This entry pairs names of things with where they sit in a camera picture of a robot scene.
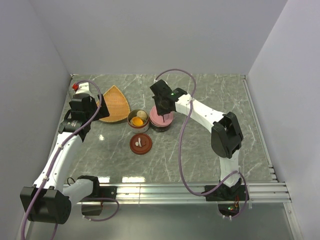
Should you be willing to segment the pink round lid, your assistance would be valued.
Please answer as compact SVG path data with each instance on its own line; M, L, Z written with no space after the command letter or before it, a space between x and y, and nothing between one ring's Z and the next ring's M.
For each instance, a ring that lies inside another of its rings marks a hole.
M154 105L149 113L149 118L151 122L157 127L168 127L174 120L174 113L170 112L165 115L158 115L157 108Z

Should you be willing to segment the dark steel lunch tin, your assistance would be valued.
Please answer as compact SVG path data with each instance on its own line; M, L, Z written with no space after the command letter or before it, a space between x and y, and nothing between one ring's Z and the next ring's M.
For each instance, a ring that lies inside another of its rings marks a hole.
M166 132L170 129L171 125L167 125L167 126L157 126L155 125L153 122L150 122L149 123L149 126L155 130L156 132L159 132L159 133L163 133L163 132Z

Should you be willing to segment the orange egg tart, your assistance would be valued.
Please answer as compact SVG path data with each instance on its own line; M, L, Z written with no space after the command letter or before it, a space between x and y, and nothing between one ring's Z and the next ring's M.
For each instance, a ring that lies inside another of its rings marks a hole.
M130 120L130 123L135 127L140 127L144 125L144 121L141 120L139 117L135 116Z

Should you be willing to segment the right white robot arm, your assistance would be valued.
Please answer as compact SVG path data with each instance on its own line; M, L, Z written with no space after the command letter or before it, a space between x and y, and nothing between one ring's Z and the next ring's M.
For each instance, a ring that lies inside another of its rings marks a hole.
M221 196L226 200L238 194L238 185L245 181L239 171L239 150L244 139L237 116L233 112L223 113L214 110L193 98L181 88L172 90L164 80L156 81L150 87L153 93L156 112L163 116L171 112L186 115L181 127L178 142L178 168L183 185L195 196L207 196L220 188ZM182 140L187 123L193 119L207 129L211 135L210 143L213 152L220 160L220 182L207 192L194 192L187 184L182 167Z

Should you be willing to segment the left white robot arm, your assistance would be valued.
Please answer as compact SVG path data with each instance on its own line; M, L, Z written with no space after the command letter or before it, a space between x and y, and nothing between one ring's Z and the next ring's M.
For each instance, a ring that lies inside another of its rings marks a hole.
M73 205L85 198L96 201L100 197L101 188L96 176L80 176L75 186L64 189L71 161L90 131L91 123L110 115L103 95L98 94L98 98L96 102L88 93L73 95L46 166L33 185L23 187L20 192L27 220L64 224Z

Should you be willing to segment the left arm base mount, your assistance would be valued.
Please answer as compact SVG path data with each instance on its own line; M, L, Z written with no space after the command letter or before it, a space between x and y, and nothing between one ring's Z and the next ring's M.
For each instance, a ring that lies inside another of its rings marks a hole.
M91 219L93 222L100 222L98 217L101 217L101 219L112 218L120 208L120 204L116 200L117 191L118 187L115 185L100 186L96 192L82 197L79 203L81 205L81 214L83 218L87 220ZM114 205L114 212L108 217L102 217L101 214L104 210L107 210L109 205Z

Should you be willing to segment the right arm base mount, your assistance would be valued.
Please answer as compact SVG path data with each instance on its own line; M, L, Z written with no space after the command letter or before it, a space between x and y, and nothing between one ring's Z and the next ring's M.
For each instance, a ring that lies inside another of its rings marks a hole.
M218 211L224 218L232 220L246 207L250 196L244 184L232 187L222 184L217 190L205 196L207 202L218 202Z

